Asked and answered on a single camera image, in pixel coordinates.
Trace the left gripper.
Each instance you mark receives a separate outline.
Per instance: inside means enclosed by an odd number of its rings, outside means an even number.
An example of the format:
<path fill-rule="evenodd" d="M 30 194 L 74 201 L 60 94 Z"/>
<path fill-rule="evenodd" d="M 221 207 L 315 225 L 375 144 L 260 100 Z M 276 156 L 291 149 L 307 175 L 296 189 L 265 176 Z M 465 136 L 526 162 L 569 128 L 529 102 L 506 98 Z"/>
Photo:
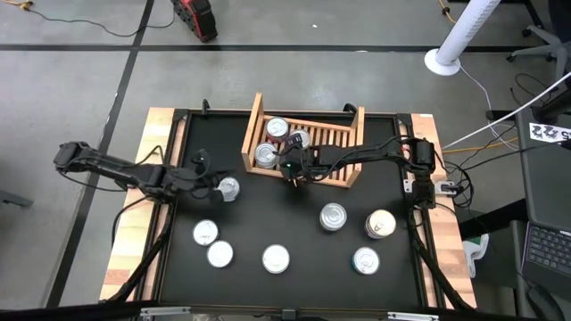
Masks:
<path fill-rule="evenodd" d="M 217 189 L 219 178 L 229 177 L 234 169 L 204 170 L 197 174 L 191 169 L 170 169 L 167 186 L 173 194 L 189 193 L 197 200 L 209 199 L 212 204 L 224 203 L 224 195 Z"/>

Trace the blue label salmon can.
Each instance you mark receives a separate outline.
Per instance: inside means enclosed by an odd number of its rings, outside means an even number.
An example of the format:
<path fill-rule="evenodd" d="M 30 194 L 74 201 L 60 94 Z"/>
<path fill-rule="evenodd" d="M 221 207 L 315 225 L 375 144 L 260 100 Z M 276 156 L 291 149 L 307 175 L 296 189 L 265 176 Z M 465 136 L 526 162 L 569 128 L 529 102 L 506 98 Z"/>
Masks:
<path fill-rule="evenodd" d="M 375 210 L 365 221 L 366 234 L 372 239 L 383 239 L 396 228 L 396 219 L 388 210 Z"/>
<path fill-rule="evenodd" d="M 217 187 L 224 202 L 233 202 L 240 194 L 240 184 L 234 177 L 224 177 Z"/>
<path fill-rule="evenodd" d="M 335 202 L 326 204 L 319 213 L 319 222 L 321 226 L 330 232 L 341 229 L 347 220 L 347 212 L 345 208 Z"/>

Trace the green label tuna can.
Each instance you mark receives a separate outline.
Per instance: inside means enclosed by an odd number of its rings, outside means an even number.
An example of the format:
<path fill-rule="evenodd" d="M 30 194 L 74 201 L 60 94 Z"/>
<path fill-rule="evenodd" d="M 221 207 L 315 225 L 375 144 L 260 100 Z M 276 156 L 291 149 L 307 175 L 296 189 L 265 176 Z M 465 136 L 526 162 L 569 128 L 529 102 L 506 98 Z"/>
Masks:
<path fill-rule="evenodd" d="M 262 265 L 271 274 L 285 272 L 289 263 L 289 251 L 281 244 L 271 244 L 262 253 Z"/>
<path fill-rule="evenodd" d="M 310 145 L 310 135 L 304 129 L 296 129 L 291 132 L 292 135 L 299 135 L 302 140 L 302 148 L 306 149 Z"/>

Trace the teal label tuna can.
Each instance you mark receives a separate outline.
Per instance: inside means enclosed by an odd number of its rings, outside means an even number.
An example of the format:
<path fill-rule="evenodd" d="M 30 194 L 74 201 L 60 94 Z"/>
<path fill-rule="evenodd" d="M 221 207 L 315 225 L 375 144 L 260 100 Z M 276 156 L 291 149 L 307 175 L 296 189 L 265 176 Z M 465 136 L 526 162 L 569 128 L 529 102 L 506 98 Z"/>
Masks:
<path fill-rule="evenodd" d="M 216 223 L 210 219 L 197 222 L 193 228 L 194 242 L 200 246 L 210 246 L 219 238 L 219 229 Z"/>
<path fill-rule="evenodd" d="M 352 267 L 359 274 L 373 275 L 378 271 L 379 265 L 377 252 L 369 247 L 360 247 L 352 255 Z"/>
<path fill-rule="evenodd" d="M 273 169 L 278 162 L 277 148 L 271 143 L 261 143 L 254 151 L 256 166 L 263 169 Z"/>

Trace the red label tuna can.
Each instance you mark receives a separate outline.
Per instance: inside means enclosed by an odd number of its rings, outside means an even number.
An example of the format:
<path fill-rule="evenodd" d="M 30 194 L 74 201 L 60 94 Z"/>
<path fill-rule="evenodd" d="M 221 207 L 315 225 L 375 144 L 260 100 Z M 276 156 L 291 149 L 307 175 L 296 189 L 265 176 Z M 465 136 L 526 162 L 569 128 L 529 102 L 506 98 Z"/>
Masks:
<path fill-rule="evenodd" d="M 207 260 L 214 268 L 226 267 L 234 257 L 234 250 L 226 241 L 216 241 L 207 250 Z"/>
<path fill-rule="evenodd" d="M 289 124 L 284 118 L 273 117 L 266 124 L 267 138 L 273 143 L 281 143 L 289 134 Z"/>

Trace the wooden slatted shelf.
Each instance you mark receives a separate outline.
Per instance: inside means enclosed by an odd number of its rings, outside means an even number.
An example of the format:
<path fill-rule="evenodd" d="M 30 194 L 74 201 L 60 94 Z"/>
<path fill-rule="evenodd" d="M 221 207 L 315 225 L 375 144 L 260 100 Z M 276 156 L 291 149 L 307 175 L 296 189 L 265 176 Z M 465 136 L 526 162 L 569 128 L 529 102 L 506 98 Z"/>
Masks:
<path fill-rule="evenodd" d="M 242 160 L 245 170 L 250 173 L 270 177 L 280 177 L 279 166 L 265 169 L 255 160 L 255 149 L 261 143 L 270 143 L 279 151 L 284 149 L 283 143 L 271 142 L 266 129 L 269 120 L 277 117 L 278 111 L 265 112 L 263 108 L 262 93 L 255 95 L 251 115 L 245 130 L 244 141 L 241 149 Z M 309 116 L 308 112 L 302 112 L 300 116 L 286 117 L 288 130 L 304 129 L 309 133 L 310 145 L 334 144 L 340 147 L 352 147 L 363 144 L 365 108 L 360 106 L 354 114 L 350 126 L 334 125 L 327 122 L 302 120 L 302 116 Z M 319 181 L 322 185 L 332 185 L 350 188 L 360 175 L 360 164 L 350 165 L 348 169 L 333 171 L 327 178 Z"/>

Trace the black table mat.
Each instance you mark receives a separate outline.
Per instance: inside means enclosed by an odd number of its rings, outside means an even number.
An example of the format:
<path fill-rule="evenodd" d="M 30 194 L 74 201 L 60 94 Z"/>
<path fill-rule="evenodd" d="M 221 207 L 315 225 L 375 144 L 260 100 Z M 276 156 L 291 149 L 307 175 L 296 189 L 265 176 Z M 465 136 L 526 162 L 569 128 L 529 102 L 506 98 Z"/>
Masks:
<path fill-rule="evenodd" d="M 178 200 L 160 299 L 201 306 L 250 306 L 299 309 L 415 309 L 418 280 L 407 231 L 401 172 L 389 161 L 363 166 L 348 189 L 330 185 L 294 186 L 277 177 L 248 173 L 241 148 L 248 119 L 244 116 L 191 118 L 186 148 L 204 149 L 215 169 L 234 169 L 240 194 L 233 202 L 212 204 L 183 195 Z M 335 202 L 347 212 L 334 232 L 319 222 L 322 208 Z M 365 221 L 375 210 L 396 219 L 394 232 L 372 239 Z M 194 225 L 210 219 L 219 238 L 231 244 L 232 261 L 223 268 L 207 260 L 210 246 L 194 242 Z M 290 263 L 281 274 L 262 265 L 271 244 L 287 248 Z M 357 273 L 352 255 L 360 247 L 375 250 L 378 271 Z"/>

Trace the red and black tool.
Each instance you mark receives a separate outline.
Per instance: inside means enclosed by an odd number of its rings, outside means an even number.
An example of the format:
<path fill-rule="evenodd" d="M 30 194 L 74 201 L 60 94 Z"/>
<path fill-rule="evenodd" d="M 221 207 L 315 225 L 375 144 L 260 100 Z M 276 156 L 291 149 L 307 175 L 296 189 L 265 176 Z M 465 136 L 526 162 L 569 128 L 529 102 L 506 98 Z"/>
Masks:
<path fill-rule="evenodd" d="M 191 29 L 202 43 L 218 36 L 216 21 L 209 0 L 170 0 L 174 13 Z"/>

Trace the white tower fan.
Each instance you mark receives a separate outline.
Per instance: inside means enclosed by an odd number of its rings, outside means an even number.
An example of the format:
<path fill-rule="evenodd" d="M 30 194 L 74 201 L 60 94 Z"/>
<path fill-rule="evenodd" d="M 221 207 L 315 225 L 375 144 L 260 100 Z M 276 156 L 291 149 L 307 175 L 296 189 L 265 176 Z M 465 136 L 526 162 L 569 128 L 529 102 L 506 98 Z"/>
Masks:
<path fill-rule="evenodd" d="M 470 0 L 441 46 L 425 54 L 427 68 L 440 76 L 456 74 L 461 67 L 459 57 L 500 2 L 501 0 Z"/>

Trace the white plastic bag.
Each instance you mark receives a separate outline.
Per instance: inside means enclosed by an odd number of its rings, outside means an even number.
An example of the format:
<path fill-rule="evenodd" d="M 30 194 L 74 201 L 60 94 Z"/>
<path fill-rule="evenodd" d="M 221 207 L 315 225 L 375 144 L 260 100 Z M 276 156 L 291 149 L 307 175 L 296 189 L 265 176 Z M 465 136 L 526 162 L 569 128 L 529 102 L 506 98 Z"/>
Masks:
<path fill-rule="evenodd" d="M 468 264 L 468 273 L 471 278 L 476 276 L 476 261 L 485 255 L 488 243 L 488 234 L 470 238 L 462 242 L 463 251 Z"/>

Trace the grey furniture foot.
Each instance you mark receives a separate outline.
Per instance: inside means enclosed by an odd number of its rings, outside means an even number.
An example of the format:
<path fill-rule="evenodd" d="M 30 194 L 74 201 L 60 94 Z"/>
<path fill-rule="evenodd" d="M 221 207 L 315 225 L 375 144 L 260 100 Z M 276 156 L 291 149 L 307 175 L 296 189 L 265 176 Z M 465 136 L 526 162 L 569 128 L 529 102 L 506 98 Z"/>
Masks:
<path fill-rule="evenodd" d="M 33 201 L 14 193 L 0 190 L 0 203 L 13 204 L 22 208 L 29 208 L 33 205 Z"/>

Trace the dark grey side desk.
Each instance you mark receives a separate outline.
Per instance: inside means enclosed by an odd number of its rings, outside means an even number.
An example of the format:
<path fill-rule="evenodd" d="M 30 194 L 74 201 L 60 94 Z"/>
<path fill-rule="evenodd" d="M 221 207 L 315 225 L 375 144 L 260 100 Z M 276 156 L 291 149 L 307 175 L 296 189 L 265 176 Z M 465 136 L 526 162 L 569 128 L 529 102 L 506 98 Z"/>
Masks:
<path fill-rule="evenodd" d="M 529 136 L 530 122 L 543 124 L 530 109 L 517 115 L 528 223 L 571 236 L 571 140 L 533 140 Z M 571 129 L 571 116 L 560 116 L 552 126 Z M 544 288 L 571 300 L 571 288 L 558 288 L 555 292 Z"/>

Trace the white fiducial tag paper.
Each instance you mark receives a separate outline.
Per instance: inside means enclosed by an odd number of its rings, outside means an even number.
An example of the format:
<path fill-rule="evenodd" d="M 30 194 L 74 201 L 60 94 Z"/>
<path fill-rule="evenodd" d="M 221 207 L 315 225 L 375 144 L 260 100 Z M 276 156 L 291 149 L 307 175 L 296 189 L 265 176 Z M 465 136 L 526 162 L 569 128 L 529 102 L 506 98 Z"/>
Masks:
<path fill-rule="evenodd" d="M 552 125 L 530 122 L 529 136 L 531 139 L 544 143 L 556 143 L 571 140 L 571 129 Z"/>

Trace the silver frame bracket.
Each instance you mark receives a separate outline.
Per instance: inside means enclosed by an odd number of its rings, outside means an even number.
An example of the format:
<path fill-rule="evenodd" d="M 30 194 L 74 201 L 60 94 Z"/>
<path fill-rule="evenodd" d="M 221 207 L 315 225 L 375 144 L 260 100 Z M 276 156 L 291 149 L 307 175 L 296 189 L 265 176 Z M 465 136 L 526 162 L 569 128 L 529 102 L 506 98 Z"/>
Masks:
<path fill-rule="evenodd" d="M 190 307 L 149 307 L 140 309 L 139 316 L 144 321 L 150 321 L 153 317 L 187 315 L 190 313 Z"/>
<path fill-rule="evenodd" d="M 440 321 L 437 315 L 394 311 L 387 313 L 387 319 L 392 321 Z"/>

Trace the black frame crossbar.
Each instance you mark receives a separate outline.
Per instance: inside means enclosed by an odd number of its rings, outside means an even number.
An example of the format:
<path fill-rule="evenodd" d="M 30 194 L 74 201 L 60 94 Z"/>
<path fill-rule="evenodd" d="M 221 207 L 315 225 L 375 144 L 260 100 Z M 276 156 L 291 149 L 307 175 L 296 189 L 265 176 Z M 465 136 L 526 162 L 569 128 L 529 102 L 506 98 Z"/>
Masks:
<path fill-rule="evenodd" d="M 140 309 L 149 307 L 189 307 L 161 305 L 155 300 L 127 301 L 127 302 L 103 302 L 78 306 L 62 306 L 55 308 L 0 310 L 0 321 L 105 321 L 124 320 L 140 317 Z M 278 309 L 226 309 L 224 307 L 190 307 L 190 314 L 216 314 L 216 315 L 247 315 L 262 317 L 280 316 L 281 308 Z M 554 312 L 541 317 L 521 317 L 490 314 L 474 310 L 420 308 L 420 309 L 297 309 L 297 321 L 306 318 L 374 318 L 388 320 L 387 313 L 408 312 L 419 314 L 437 315 L 440 321 L 571 321 L 571 316 Z"/>

